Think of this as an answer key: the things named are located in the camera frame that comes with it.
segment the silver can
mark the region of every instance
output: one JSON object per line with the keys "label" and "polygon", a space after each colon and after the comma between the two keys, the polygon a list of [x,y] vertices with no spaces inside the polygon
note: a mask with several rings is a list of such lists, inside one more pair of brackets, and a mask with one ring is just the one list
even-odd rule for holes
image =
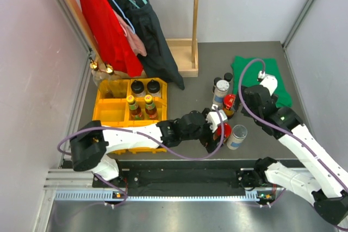
{"label": "silver can", "polygon": [[213,104],[216,104],[219,108],[222,107],[223,98],[226,96],[229,89],[229,83],[225,80],[220,80],[216,83],[216,88],[213,96]]}
{"label": "silver can", "polygon": [[238,149],[240,144],[244,141],[248,130],[243,125],[236,125],[232,129],[232,133],[229,136],[226,144],[229,149]]}

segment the pink garment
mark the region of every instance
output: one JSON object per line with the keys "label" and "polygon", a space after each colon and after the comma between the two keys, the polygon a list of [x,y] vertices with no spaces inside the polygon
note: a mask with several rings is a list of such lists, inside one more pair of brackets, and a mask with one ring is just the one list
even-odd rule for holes
{"label": "pink garment", "polygon": [[116,13],[115,11],[114,13],[123,31],[125,31],[125,37],[127,38],[129,46],[133,50],[134,54],[135,55],[141,54],[143,57],[147,56],[144,43],[140,40],[140,38],[136,34],[133,34],[132,30],[129,28],[129,25],[127,25],[127,23],[123,20],[123,18],[119,16],[118,13]]}

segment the wooden clothes rack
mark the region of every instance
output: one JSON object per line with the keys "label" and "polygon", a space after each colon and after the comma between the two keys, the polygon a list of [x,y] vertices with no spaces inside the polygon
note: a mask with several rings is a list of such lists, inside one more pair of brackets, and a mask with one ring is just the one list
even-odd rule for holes
{"label": "wooden clothes rack", "polygon": [[[98,44],[93,36],[91,29],[89,28],[86,19],[84,18],[82,11],[76,2],[76,0],[64,0],[68,6],[72,16],[77,22],[79,28],[83,32],[85,38],[88,41],[89,46],[96,53],[96,61],[103,70],[104,63],[100,58],[100,52]],[[178,66],[179,73],[182,77],[197,77],[198,76],[198,47],[197,47],[197,15],[198,15],[198,0],[194,0],[194,16],[192,27],[192,39],[166,39],[169,49],[175,59]],[[121,77],[129,77],[128,74],[115,71],[116,74]]]}

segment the green towel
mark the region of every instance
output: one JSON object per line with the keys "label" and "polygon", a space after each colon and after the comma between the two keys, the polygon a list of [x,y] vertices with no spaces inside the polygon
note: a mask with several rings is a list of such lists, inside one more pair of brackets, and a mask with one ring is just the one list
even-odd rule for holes
{"label": "green towel", "polygon": [[[255,58],[244,59],[243,57],[235,57],[234,62],[231,64],[233,73],[234,73],[234,85],[233,85],[233,93],[236,94],[238,92],[238,82],[243,71],[244,67]],[[278,81],[278,87],[275,91],[275,94],[278,95],[277,107],[288,106],[291,107],[293,101],[291,100],[290,94],[286,91],[283,79],[281,77],[281,73],[278,69],[277,61],[274,58],[262,59],[266,63],[266,73],[272,76],[275,76]],[[262,70],[262,64],[260,62],[256,62],[249,67],[246,71],[242,84],[244,86],[250,87],[253,85],[259,84],[257,81],[257,75],[259,71]]]}

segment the yellow crate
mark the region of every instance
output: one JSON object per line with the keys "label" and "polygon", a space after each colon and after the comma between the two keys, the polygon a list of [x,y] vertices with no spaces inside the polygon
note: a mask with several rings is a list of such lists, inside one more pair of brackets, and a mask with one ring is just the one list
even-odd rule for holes
{"label": "yellow crate", "polygon": [[[135,80],[143,82],[145,91],[147,92],[147,83],[152,79],[159,82],[161,87],[161,98],[154,97],[154,103],[157,107],[158,120],[150,120],[145,113],[145,100],[144,97],[135,98],[139,106],[142,109],[145,119],[143,121],[133,121],[129,113],[129,107],[126,101],[128,95],[134,95],[132,93],[131,84]],[[167,83],[159,78],[140,78],[140,79],[120,79],[116,81],[101,82],[97,93],[96,103],[93,111],[93,120],[100,120],[102,125],[111,127],[142,127],[147,126],[159,121],[167,119]],[[166,149],[149,149],[149,148],[135,148],[129,149],[132,153],[137,152],[166,152]],[[114,151],[113,153],[122,154],[126,150],[122,149]]]}

